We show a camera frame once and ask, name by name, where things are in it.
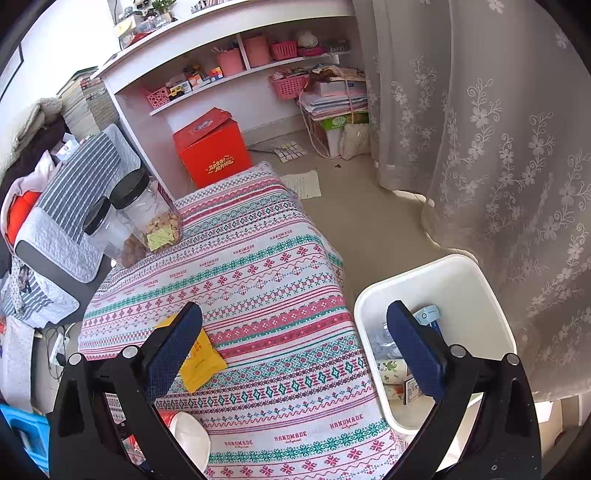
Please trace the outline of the pink basket on floor stack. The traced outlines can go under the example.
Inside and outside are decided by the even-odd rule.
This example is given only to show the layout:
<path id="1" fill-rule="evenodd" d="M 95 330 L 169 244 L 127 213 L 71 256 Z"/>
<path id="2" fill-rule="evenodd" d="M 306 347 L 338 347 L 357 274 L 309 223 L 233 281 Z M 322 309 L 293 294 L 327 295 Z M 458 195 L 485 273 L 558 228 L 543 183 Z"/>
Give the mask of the pink basket on floor stack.
<path id="1" fill-rule="evenodd" d="M 276 79 L 269 78 L 276 97 L 280 100 L 293 100 L 300 96 L 308 84 L 308 74 Z"/>

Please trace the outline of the yellow snack wrapper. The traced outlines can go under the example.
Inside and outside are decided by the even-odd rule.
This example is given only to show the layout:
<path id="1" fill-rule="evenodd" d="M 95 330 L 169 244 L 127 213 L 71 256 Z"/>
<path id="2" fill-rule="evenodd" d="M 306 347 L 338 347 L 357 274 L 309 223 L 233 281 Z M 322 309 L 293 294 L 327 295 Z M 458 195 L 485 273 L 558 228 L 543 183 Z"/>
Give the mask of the yellow snack wrapper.
<path id="1" fill-rule="evenodd" d="M 172 332 L 147 368 L 153 397 L 166 395 L 177 379 L 186 391 L 194 393 L 228 367 L 202 328 L 197 309 L 191 308 L 184 315 L 158 325 L 157 329 L 167 327 L 173 327 Z"/>

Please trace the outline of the white trash bin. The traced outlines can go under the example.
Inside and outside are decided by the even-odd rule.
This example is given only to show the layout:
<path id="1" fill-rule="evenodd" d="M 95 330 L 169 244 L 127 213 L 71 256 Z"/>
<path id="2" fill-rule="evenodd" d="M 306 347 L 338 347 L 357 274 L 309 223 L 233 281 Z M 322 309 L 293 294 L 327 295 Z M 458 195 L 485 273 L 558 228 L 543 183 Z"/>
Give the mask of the white trash bin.
<path id="1" fill-rule="evenodd" d="M 439 308 L 439 327 L 447 344 L 460 344 L 480 358 L 502 359 L 516 353 L 516 342 L 485 275 L 473 260 L 448 255 L 363 290 L 353 317 L 376 384 L 379 402 L 389 425 L 414 436 L 427 418 L 434 400 L 419 390 L 411 376 L 403 385 L 384 385 L 378 360 L 397 359 L 397 349 L 386 328 L 391 303 L 402 301 L 415 313 L 428 305 Z"/>

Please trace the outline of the pink bin on shelf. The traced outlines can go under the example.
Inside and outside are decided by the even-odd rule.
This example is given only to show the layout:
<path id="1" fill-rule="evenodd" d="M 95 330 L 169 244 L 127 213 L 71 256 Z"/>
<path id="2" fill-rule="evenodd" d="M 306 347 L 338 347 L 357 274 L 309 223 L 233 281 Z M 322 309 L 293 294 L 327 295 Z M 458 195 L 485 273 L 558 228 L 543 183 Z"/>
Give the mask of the pink bin on shelf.
<path id="1" fill-rule="evenodd" d="M 258 35 L 247 38 L 243 41 L 243 46 L 245 47 L 245 53 L 250 67 L 257 68 L 270 64 L 270 46 L 266 36 Z"/>

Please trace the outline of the paper sheet on floor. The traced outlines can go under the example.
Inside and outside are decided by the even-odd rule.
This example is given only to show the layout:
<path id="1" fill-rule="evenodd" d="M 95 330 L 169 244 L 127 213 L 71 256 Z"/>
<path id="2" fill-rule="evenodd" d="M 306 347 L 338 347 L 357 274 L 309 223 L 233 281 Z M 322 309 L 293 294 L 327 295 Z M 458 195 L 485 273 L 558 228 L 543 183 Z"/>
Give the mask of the paper sheet on floor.
<path id="1" fill-rule="evenodd" d="M 301 200 L 320 198 L 322 196 L 320 178 L 318 178 L 318 172 L 315 170 L 300 174 L 287 174 L 281 176 L 280 179 Z"/>

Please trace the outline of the white tissue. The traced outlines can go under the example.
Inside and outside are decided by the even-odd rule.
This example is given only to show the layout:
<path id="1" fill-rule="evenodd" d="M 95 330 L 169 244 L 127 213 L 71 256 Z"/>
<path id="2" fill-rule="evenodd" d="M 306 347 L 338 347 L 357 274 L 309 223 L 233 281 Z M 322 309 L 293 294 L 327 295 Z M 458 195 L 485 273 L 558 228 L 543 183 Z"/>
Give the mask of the white tissue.
<path id="1" fill-rule="evenodd" d="M 407 362 L 401 358 L 378 360 L 377 366 L 384 385 L 403 385 L 411 376 Z"/>

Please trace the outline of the blue plastic stool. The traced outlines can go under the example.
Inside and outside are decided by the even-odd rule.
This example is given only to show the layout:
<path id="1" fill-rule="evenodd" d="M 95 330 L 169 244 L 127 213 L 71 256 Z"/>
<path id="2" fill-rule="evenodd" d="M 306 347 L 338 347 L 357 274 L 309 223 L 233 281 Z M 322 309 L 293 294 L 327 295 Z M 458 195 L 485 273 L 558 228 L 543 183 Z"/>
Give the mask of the blue plastic stool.
<path id="1" fill-rule="evenodd" d="M 49 475 L 50 426 L 47 418 L 6 404 L 1 405 L 1 412 L 31 460 Z"/>

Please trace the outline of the white bookshelf unit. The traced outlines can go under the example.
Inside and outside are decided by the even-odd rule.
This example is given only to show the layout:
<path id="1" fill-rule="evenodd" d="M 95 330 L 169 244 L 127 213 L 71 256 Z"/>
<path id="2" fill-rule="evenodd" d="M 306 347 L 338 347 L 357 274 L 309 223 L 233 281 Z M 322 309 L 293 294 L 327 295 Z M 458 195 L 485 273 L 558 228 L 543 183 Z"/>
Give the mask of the white bookshelf unit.
<path id="1" fill-rule="evenodd" d="M 300 131 L 300 109 L 277 96 L 271 75 L 360 59 L 352 2 L 231 1 L 157 30 L 96 74 L 135 150 L 177 199 L 195 186 L 175 132 L 212 107 L 231 114 L 249 145 Z"/>

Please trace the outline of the grey striped sofa cover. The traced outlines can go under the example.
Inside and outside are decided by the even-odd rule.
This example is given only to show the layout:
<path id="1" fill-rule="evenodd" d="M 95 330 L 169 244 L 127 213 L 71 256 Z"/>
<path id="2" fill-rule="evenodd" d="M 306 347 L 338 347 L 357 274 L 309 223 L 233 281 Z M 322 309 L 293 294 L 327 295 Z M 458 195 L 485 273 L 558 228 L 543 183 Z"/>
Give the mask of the grey striped sofa cover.
<path id="1" fill-rule="evenodd" d="M 97 275 L 102 253 L 83 233 L 92 205 L 141 166 L 119 128 L 111 124 L 60 164 L 16 236 L 81 283 Z"/>

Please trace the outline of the tall clear jar black lid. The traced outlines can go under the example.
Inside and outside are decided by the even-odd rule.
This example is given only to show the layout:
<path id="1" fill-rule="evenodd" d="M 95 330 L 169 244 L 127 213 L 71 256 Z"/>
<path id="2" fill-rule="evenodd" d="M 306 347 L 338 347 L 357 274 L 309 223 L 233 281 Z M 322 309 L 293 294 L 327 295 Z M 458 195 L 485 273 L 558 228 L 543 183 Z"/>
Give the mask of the tall clear jar black lid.
<path id="1" fill-rule="evenodd" d="M 109 200 L 150 253 L 174 246 L 182 237 L 182 219 L 159 182 L 145 169 L 125 175 Z"/>

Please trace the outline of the checkered paper on floor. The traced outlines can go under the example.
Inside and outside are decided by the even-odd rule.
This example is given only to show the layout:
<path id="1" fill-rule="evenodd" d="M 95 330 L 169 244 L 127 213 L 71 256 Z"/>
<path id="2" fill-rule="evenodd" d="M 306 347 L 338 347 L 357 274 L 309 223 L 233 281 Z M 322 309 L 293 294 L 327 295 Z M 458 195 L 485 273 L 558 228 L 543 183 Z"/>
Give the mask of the checkered paper on floor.
<path id="1" fill-rule="evenodd" d="M 290 141 L 283 145 L 273 147 L 271 152 L 276 154 L 277 158 L 280 159 L 280 162 L 282 163 L 290 162 L 291 160 L 304 157 L 308 154 L 308 151 L 295 141 Z"/>

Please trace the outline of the red snack package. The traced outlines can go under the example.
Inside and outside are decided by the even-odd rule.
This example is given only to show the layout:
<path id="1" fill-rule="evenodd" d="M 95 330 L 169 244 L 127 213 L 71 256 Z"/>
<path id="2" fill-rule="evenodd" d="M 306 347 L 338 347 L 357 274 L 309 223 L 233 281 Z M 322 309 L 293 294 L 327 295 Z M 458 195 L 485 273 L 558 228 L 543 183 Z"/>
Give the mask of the red snack package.
<path id="1" fill-rule="evenodd" d="M 201 473 L 205 473 L 211 454 L 211 438 L 197 418 L 182 411 L 157 409 L 156 412 L 189 460 Z M 148 470 L 149 464 L 135 437 L 129 434 L 122 443 L 129 459 Z"/>

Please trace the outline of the stack of papers and boxes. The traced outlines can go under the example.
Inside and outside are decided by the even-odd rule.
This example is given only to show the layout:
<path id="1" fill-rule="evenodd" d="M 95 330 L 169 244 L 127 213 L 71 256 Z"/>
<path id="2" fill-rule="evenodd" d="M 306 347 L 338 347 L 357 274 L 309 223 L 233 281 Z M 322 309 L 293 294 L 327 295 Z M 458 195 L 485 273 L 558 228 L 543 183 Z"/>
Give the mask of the stack of papers and boxes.
<path id="1" fill-rule="evenodd" d="M 297 98 L 311 144 L 322 158 L 349 160 L 370 153 L 370 109 L 362 70 L 320 64 Z"/>

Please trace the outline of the short clear jar black lid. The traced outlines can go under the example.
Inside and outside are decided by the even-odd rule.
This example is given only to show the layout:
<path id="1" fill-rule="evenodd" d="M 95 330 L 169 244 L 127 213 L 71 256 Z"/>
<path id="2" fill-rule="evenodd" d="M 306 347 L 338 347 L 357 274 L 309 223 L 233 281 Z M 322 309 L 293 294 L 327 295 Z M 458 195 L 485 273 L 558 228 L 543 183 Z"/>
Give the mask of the short clear jar black lid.
<path id="1" fill-rule="evenodd" d="M 83 232 L 92 246 L 123 268 L 132 267 L 146 255 L 136 229 L 116 212 L 105 196 L 87 212 Z"/>

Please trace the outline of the stack of books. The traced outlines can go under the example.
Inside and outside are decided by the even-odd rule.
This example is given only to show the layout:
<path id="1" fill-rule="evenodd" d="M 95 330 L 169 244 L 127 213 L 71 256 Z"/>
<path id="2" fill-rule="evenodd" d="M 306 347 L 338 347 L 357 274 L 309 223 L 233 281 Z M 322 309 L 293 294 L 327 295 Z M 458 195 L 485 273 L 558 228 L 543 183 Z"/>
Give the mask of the stack of books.
<path id="1" fill-rule="evenodd" d="M 119 115 L 104 82 L 94 77 L 97 70 L 97 67 L 78 70 L 57 92 L 62 101 L 62 116 L 77 140 L 97 135 L 118 123 Z"/>

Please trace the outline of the blue carton in bin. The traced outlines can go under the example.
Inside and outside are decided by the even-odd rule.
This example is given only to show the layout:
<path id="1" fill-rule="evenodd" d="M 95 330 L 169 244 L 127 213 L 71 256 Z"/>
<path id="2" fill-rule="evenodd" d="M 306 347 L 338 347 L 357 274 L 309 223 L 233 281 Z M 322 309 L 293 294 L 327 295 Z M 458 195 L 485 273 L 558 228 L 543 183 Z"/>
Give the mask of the blue carton in bin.
<path id="1" fill-rule="evenodd" d="M 414 313 L 414 318 L 422 326 L 427 326 L 435 330 L 439 329 L 439 319 L 441 314 L 436 305 L 428 305 Z"/>

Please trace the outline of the white floral lace curtain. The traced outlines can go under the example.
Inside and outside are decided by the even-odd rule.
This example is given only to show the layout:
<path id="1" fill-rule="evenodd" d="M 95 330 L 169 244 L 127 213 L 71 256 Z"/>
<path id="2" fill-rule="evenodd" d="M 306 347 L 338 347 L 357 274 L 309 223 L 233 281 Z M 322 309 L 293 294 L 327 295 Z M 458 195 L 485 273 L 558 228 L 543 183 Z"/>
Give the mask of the white floral lace curtain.
<path id="1" fill-rule="evenodd" d="M 380 184 L 472 254 L 541 400 L 590 389 L 590 5 L 358 1 Z"/>

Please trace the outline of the patterned striped tablecloth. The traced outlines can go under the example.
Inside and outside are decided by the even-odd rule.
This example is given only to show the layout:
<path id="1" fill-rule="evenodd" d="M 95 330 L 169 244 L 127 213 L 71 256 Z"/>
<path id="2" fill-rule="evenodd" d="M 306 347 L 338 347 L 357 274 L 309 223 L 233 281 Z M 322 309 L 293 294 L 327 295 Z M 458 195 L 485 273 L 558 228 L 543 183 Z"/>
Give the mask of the patterned striped tablecloth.
<path id="1" fill-rule="evenodd" d="M 263 162 L 176 202 L 171 248 L 115 268 L 87 306 L 89 359 L 141 344 L 185 304 L 225 368 L 156 405 L 211 439 L 211 479 L 381 479 L 405 441 L 390 427 L 346 306 L 339 254 Z"/>

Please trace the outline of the red cardboard box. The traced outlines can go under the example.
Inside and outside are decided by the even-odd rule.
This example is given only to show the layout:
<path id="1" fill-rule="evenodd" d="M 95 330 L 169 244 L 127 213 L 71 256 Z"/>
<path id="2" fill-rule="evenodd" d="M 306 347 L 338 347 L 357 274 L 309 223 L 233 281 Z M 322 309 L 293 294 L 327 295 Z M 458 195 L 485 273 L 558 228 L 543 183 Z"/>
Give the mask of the red cardboard box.
<path id="1" fill-rule="evenodd" d="M 217 107 L 176 131 L 173 141 L 197 189 L 252 166 L 238 122 L 228 111 Z"/>

